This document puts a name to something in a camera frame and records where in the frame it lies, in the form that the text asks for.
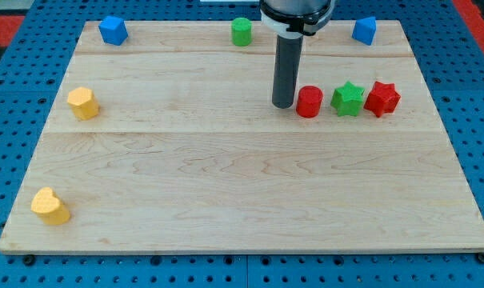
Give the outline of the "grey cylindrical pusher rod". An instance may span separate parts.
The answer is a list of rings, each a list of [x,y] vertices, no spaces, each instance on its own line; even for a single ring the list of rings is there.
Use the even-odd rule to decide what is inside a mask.
[[[272,103],[287,109],[294,103],[303,37],[288,39],[277,36]]]

